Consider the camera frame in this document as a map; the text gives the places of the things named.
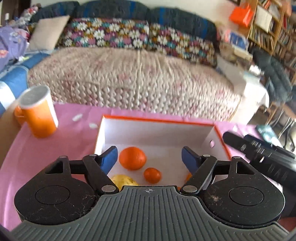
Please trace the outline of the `wooden bookshelf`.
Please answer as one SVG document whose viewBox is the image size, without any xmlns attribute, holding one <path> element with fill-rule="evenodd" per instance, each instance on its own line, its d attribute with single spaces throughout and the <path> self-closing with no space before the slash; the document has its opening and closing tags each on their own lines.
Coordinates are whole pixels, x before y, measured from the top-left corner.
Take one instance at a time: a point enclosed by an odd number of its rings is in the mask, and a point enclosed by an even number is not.
<svg viewBox="0 0 296 241">
<path fill-rule="evenodd" d="M 295 74 L 295 1 L 246 1 L 254 17 L 246 30 L 248 51 L 257 47 Z"/>
</svg>

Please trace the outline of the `orange white cup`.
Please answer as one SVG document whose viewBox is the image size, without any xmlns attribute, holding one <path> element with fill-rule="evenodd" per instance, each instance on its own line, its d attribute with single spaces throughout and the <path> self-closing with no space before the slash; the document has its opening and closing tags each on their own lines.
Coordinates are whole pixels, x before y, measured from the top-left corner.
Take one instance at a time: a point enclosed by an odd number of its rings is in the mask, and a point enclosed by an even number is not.
<svg viewBox="0 0 296 241">
<path fill-rule="evenodd" d="M 18 98 L 14 115 L 20 125 L 27 123 L 36 138 L 47 138 L 58 128 L 59 122 L 51 92 L 46 85 L 32 86 Z"/>
</svg>

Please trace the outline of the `purple floral cloth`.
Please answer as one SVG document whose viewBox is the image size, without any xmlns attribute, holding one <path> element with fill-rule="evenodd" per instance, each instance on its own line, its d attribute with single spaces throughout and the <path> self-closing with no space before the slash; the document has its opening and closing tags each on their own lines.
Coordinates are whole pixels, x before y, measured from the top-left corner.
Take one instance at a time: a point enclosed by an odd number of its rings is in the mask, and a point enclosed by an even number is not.
<svg viewBox="0 0 296 241">
<path fill-rule="evenodd" d="M 11 26 L 1 27 L 1 71 L 13 61 L 24 56 L 28 47 L 29 32 Z"/>
</svg>

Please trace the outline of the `orange tangerine front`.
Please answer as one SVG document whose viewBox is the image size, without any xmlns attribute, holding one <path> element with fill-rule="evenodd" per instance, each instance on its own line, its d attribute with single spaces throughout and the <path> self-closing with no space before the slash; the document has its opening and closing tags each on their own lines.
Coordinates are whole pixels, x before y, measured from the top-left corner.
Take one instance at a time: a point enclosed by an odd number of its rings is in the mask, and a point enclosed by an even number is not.
<svg viewBox="0 0 296 241">
<path fill-rule="evenodd" d="M 156 168 L 147 168 L 144 171 L 144 178 L 151 184 L 157 184 L 162 179 L 161 172 Z"/>
</svg>

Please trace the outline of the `orange cardboard box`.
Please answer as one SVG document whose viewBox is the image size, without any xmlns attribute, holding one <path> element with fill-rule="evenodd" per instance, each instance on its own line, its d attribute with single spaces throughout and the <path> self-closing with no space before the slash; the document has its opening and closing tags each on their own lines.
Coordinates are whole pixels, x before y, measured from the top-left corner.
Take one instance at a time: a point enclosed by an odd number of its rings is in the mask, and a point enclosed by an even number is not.
<svg viewBox="0 0 296 241">
<path fill-rule="evenodd" d="M 149 185 L 144 178 L 144 171 L 152 167 L 162 174 L 159 185 L 182 187 L 189 173 L 181 157 L 184 146 L 200 156 L 208 154 L 219 160 L 231 159 L 217 127 L 201 122 L 105 115 L 100 123 L 94 152 L 100 155 L 111 146 L 116 146 L 119 152 L 128 147 L 137 147 L 145 153 L 147 162 L 143 168 L 130 171 L 116 162 L 107 172 L 109 178 L 123 174 L 142 186 Z"/>
</svg>

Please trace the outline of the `reddish orange tangerine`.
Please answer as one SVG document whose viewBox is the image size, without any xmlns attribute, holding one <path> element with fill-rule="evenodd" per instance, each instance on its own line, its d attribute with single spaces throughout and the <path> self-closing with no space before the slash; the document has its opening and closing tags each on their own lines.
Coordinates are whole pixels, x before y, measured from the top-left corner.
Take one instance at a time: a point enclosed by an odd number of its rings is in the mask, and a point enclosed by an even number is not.
<svg viewBox="0 0 296 241">
<path fill-rule="evenodd" d="M 185 183 L 187 183 L 191 177 L 192 177 L 192 174 L 188 173 L 188 175 L 186 176 L 186 179 L 185 179 Z"/>
</svg>

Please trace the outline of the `dark green jacket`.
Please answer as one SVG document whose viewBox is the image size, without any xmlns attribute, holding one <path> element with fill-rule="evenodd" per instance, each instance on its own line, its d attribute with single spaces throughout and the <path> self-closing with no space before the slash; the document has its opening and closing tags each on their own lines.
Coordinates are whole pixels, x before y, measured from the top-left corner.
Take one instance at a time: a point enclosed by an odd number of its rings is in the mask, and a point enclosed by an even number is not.
<svg viewBox="0 0 296 241">
<path fill-rule="evenodd" d="M 255 64 L 264 72 L 270 101 L 286 103 L 292 100 L 292 85 L 280 61 L 257 47 L 251 52 Z"/>
</svg>

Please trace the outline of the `dark blue sofa backrest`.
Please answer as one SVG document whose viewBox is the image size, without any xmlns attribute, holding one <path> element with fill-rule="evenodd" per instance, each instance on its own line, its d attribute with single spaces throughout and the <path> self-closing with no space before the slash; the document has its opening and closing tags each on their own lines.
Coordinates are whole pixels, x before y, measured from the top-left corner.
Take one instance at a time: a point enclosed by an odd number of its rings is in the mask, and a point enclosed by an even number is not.
<svg viewBox="0 0 296 241">
<path fill-rule="evenodd" d="M 31 18 L 31 23 L 40 19 L 69 15 L 71 18 L 120 18 L 125 20 L 144 20 L 171 27 L 186 34 L 216 42 L 215 24 L 199 15 L 177 8 L 148 8 L 138 1 L 64 1 L 40 8 Z"/>
</svg>

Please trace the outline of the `yellow pear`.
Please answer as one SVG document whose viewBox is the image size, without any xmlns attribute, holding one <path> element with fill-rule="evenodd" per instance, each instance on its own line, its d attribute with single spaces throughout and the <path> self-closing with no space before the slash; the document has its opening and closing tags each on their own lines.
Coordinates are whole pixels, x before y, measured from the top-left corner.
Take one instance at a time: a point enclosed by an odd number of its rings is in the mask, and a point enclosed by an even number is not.
<svg viewBox="0 0 296 241">
<path fill-rule="evenodd" d="M 139 185 L 135 180 L 133 180 L 133 178 L 123 175 L 123 174 L 114 175 L 111 178 L 111 180 L 117 186 L 119 191 L 122 190 L 123 186 L 138 186 Z"/>
</svg>

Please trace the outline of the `floral cushion left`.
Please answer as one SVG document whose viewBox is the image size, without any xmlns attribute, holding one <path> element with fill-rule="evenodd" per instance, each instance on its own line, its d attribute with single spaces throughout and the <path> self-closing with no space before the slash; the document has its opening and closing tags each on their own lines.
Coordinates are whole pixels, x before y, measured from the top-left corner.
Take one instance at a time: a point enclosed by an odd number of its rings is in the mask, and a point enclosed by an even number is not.
<svg viewBox="0 0 296 241">
<path fill-rule="evenodd" d="M 145 49 L 148 42 L 147 21 L 76 18 L 64 28 L 57 47 Z"/>
</svg>

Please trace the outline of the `orange paper bag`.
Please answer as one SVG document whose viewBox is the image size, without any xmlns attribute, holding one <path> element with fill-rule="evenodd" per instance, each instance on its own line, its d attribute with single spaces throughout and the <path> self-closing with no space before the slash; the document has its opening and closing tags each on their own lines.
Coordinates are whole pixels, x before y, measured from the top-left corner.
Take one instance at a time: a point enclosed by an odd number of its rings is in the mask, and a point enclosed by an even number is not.
<svg viewBox="0 0 296 241">
<path fill-rule="evenodd" d="M 247 28 L 253 18 L 254 11 L 249 3 L 245 3 L 242 6 L 236 6 L 229 16 L 229 20 L 239 25 L 240 27 Z"/>
</svg>

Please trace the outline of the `large orange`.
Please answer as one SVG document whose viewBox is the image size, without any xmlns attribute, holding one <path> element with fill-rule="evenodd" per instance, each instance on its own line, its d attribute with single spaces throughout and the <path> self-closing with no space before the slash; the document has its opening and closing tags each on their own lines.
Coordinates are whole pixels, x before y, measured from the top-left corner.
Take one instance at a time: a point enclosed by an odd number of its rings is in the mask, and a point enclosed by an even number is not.
<svg viewBox="0 0 296 241">
<path fill-rule="evenodd" d="M 146 161 L 145 153 L 137 147 L 125 148 L 119 154 L 119 162 L 127 170 L 139 170 L 145 165 Z"/>
</svg>

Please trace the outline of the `floral cushion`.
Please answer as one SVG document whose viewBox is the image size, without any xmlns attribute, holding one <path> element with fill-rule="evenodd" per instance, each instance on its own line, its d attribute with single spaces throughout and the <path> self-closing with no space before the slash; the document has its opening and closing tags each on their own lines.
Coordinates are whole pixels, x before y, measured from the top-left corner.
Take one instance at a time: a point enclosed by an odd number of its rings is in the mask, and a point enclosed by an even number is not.
<svg viewBox="0 0 296 241">
<path fill-rule="evenodd" d="M 57 47 L 145 49 L 148 42 L 147 21 L 76 18 L 64 28 Z"/>
<path fill-rule="evenodd" d="M 217 63 L 213 42 L 156 23 L 149 26 L 147 48 L 192 63 L 212 67 Z"/>
</svg>

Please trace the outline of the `pink tablecloth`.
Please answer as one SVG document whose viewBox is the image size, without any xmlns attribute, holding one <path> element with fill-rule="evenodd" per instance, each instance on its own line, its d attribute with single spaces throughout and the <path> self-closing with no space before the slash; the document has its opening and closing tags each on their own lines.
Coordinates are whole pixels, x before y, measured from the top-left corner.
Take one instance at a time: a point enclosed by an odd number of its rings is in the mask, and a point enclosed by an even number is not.
<svg viewBox="0 0 296 241">
<path fill-rule="evenodd" d="M 84 156 L 95 154 L 100 123 L 105 115 L 210 123 L 217 127 L 222 136 L 227 131 L 236 132 L 240 136 L 258 136 L 253 125 L 245 126 L 227 121 L 182 118 L 176 115 L 69 103 L 56 103 L 54 107 L 59 122 L 55 133 L 47 138 L 36 138 L 28 125 L 23 125 L 1 166 L 1 225 L 8 230 L 13 230 L 21 222 L 14 205 L 17 191 L 60 156 L 80 160 Z M 238 151 L 228 146 L 226 148 L 230 157 L 240 155 Z"/>
</svg>

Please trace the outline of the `quilted beige bedspread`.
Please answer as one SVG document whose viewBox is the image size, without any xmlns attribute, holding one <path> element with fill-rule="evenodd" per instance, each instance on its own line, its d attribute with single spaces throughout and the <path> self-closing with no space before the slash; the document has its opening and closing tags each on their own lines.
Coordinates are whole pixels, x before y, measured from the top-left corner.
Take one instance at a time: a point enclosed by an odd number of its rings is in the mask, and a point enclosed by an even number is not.
<svg viewBox="0 0 296 241">
<path fill-rule="evenodd" d="M 241 96 L 214 68 L 145 50 L 68 47 L 28 73 L 54 101 L 228 121 Z"/>
</svg>

